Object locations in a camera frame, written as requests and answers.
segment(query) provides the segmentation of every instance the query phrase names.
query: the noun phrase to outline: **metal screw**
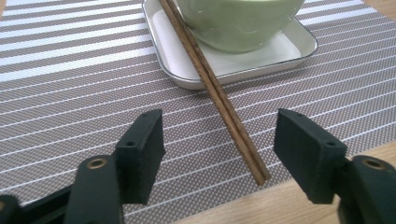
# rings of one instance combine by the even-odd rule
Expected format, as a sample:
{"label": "metal screw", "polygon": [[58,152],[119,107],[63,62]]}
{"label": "metal screw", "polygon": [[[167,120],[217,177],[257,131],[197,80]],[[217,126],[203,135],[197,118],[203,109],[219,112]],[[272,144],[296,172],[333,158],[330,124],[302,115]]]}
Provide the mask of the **metal screw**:
{"label": "metal screw", "polygon": [[88,162],[88,169],[99,169],[107,164],[107,160],[105,159],[95,159]]}
{"label": "metal screw", "polygon": [[385,167],[384,163],[382,163],[381,161],[365,159],[362,162],[364,165],[366,165],[372,169],[376,169],[376,170],[386,170],[387,169],[387,167]]}

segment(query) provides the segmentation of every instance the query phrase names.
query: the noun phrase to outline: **chopsticks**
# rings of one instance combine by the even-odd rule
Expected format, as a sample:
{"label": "chopsticks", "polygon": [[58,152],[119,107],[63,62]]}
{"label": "chopsticks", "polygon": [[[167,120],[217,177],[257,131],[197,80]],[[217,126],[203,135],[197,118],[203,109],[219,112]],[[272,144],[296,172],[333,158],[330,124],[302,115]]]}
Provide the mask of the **chopsticks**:
{"label": "chopsticks", "polygon": [[239,153],[245,160],[248,169],[252,173],[256,183],[260,186],[266,180],[271,178],[262,157],[253,141],[248,136],[248,132],[243,125],[241,119],[238,117],[233,105],[227,97],[224,89],[220,86],[216,79],[213,70],[207,62],[204,54],[201,52],[197,42],[195,41],[190,29],[184,22],[177,6],[173,0],[160,0],[165,14],[172,23],[184,49],[187,51],[192,64],[198,72],[205,88],[212,99],[212,102],[219,111]]}

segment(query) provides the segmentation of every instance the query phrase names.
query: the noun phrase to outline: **clamp jaw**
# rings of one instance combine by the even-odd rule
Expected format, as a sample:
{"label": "clamp jaw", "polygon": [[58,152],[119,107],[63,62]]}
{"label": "clamp jaw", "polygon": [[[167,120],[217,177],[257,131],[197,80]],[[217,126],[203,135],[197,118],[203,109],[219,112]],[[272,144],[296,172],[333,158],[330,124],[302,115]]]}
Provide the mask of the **clamp jaw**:
{"label": "clamp jaw", "polygon": [[148,203],[164,154],[162,111],[152,110],[134,121],[112,155],[83,161],[73,185],[24,207],[0,196],[0,223],[123,223],[124,203]]}
{"label": "clamp jaw", "polygon": [[306,116],[279,109],[274,151],[312,203],[341,198],[341,223],[396,223],[396,172],[385,161],[356,156]]}

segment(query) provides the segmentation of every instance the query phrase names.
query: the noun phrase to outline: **striped placemat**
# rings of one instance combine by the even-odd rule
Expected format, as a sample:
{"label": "striped placemat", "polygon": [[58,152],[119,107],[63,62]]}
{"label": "striped placemat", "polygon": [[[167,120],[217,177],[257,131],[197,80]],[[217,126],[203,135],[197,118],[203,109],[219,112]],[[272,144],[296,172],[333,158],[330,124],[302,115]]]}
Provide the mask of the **striped placemat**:
{"label": "striped placemat", "polygon": [[0,194],[28,204],[110,154],[141,113],[163,110],[163,158],[147,206],[168,223],[290,179],[274,154],[278,108],[306,114],[349,155],[395,140],[396,24],[360,0],[306,0],[317,53],[291,70],[225,85],[273,179],[258,188],[206,91],[161,69],[141,0],[7,1],[0,22]]}

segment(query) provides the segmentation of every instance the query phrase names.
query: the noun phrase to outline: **white tray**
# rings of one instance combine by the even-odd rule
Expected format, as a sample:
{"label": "white tray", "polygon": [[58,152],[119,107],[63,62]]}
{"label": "white tray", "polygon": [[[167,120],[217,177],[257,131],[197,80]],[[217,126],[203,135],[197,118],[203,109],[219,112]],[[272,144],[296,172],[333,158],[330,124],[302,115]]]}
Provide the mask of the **white tray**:
{"label": "white tray", "polygon": [[[204,88],[186,51],[158,0],[145,0],[148,21],[160,65],[176,84],[189,90]],[[198,44],[221,84],[290,69],[316,51],[315,37],[297,20],[279,32],[264,47],[243,54],[231,54]]]}

